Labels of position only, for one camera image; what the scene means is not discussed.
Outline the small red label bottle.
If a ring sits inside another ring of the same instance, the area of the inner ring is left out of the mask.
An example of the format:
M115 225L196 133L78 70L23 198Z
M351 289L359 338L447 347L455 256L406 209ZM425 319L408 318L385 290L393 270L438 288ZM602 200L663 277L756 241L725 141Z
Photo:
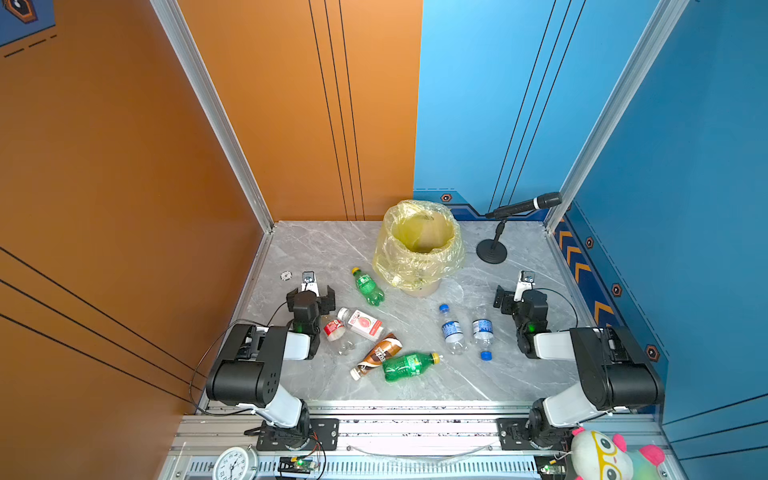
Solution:
M347 334L347 327L342 321L331 318L324 324L323 332L332 349L339 355L348 355L355 349L355 343Z

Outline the guava juice bottle white cap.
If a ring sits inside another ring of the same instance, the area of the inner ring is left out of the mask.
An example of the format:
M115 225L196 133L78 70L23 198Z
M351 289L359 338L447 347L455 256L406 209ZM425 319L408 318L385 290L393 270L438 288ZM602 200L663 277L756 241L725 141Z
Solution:
M384 331L379 319L359 309L342 307L338 310L336 317L353 333L367 340L377 341Z

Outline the water bottle blue cap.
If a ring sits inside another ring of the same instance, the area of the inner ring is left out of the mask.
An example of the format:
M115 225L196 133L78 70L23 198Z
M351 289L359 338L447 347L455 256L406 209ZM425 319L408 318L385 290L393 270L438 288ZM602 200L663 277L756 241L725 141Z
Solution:
M444 341L452 355L461 355L466 350L465 335L463 329L448 304L438 307L439 322Z
M472 334L474 343L479 349L480 358L486 362L491 361L494 330L485 305L477 307L473 312Z

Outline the brown coffee drink bottle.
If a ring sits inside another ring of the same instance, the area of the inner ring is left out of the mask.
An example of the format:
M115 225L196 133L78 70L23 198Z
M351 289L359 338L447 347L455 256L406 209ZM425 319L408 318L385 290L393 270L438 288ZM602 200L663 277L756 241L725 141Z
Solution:
M393 333L386 335L350 370L351 377L359 381L370 371L381 367L386 360L393 358L401 349L402 342Z

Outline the green soda bottle front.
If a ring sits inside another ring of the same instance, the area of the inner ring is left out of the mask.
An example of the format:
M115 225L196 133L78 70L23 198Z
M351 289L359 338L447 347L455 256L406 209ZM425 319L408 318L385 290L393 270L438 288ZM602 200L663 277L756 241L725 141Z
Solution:
M382 364L384 379L388 383L424 374L429 368L441 363L436 353L415 352L386 360Z

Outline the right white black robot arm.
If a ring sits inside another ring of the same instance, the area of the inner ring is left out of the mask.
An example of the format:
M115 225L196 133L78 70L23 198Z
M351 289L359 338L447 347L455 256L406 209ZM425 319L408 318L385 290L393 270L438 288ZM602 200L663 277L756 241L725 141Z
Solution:
M498 287L493 306L515 322L518 348L529 359L576 365L578 381L536 400L527 418L501 418L504 450L551 449L566 441L570 428L609 412L660 405L665 391L658 373L626 327L548 328L548 302L538 289Z

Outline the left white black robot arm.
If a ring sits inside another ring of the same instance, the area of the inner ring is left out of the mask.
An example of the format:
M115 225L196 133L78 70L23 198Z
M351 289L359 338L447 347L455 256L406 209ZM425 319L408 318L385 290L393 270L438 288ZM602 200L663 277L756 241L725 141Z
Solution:
M263 418L261 438L299 449L312 438L309 410L304 400L281 385L282 367L286 360L316 356L320 319L336 309L335 291L328 287L326 294L318 295L294 290L286 295L286 305L293 319L284 326L232 327L208 374L206 395Z

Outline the green soda bottle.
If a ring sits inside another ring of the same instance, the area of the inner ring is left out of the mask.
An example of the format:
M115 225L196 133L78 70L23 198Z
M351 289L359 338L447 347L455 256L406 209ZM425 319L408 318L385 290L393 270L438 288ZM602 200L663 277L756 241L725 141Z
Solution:
M388 383L424 374L429 368L441 363L436 353L415 352L386 360L382 364L384 379Z
M385 300L383 290L376 284L369 274L363 272L359 267L353 268L351 273L355 279L357 290L365 298L368 304L379 306Z

